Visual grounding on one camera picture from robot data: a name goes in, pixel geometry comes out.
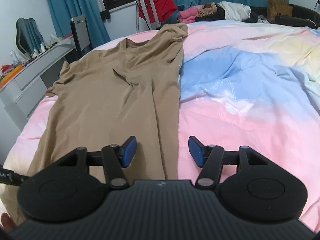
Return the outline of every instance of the black chair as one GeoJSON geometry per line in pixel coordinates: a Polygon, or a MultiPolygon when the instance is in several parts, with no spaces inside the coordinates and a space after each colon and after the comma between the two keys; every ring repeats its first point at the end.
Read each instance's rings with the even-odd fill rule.
{"type": "Polygon", "coordinates": [[[71,19],[70,22],[72,35],[75,41],[76,50],[79,58],[84,55],[84,49],[89,47],[92,50],[91,39],[88,31],[87,20],[84,16],[77,16],[71,19]]]}

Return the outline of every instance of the desk drawer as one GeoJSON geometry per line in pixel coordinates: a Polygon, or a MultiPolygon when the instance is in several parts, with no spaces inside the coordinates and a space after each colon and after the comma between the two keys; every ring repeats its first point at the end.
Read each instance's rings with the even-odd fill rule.
{"type": "Polygon", "coordinates": [[[39,77],[23,94],[17,99],[17,105],[25,115],[29,117],[29,114],[35,108],[35,106],[44,97],[46,86],[39,77]]]}
{"type": "Polygon", "coordinates": [[[53,61],[50,50],[30,63],[16,78],[16,82],[21,90],[23,90],[41,71],[49,66],[53,61]]]}
{"type": "Polygon", "coordinates": [[[15,101],[21,94],[21,89],[19,88],[16,81],[13,79],[4,88],[1,89],[0,99],[6,106],[15,101]]]}

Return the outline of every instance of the red clothing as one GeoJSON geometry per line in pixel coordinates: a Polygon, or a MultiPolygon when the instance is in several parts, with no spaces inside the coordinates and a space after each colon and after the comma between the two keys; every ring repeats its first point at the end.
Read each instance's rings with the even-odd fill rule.
{"type": "MultiPolygon", "coordinates": [[[[155,17],[153,16],[151,4],[149,0],[144,0],[147,12],[150,18],[150,22],[155,22],[155,17]]],[[[153,0],[156,8],[156,12],[160,22],[165,22],[178,8],[173,2],[173,0],[153,0]]],[[[141,10],[141,5],[139,5],[139,16],[144,19],[143,12],[141,10]]]]}

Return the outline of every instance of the red object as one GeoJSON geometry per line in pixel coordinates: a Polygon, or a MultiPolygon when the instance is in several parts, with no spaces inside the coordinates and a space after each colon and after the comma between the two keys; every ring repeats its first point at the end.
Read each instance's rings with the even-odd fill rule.
{"type": "MultiPolygon", "coordinates": [[[[151,4],[149,0],[144,0],[147,7],[147,12],[150,18],[150,22],[155,22],[155,17],[153,16],[151,4]]],[[[156,12],[160,22],[165,22],[178,8],[173,2],[173,0],[153,0],[156,8],[156,12]]],[[[139,5],[139,16],[144,19],[143,11],[141,5],[139,5]]]]}
{"type": "Polygon", "coordinates": [[[64,37],[64,39],[72,37],[72,33],[69,33],[67,36],[64,37]]]}
{"type": "Polygon", "coordinates": [[[10,68],[10,66],[12,66],[12,65],[3,65],[0,69],[1,69],[1,72],[2,73],[4,73],[4,72],[6,72],[9,68],[10,68]]]}

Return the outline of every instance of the black sofa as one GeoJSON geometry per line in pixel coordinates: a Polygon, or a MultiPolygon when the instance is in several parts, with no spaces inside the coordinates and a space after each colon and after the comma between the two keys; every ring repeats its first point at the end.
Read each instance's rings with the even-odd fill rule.
{"type": "MultiPolygon", "coordinates": [[[[293,27],[307,26],[312,29],[317,29],[320,27],[320,14],[299,5],[295,5],[295,4],[290,4],[290,5],[292,6],[292,17],[285,16],[285,15],[277,15],[275,17],[276,24],[293,26],[293,27]]],[[[267,17],[266,7],[251,6],[251,11],[253,11],[257,15],[263,15],[267,17]]]]}

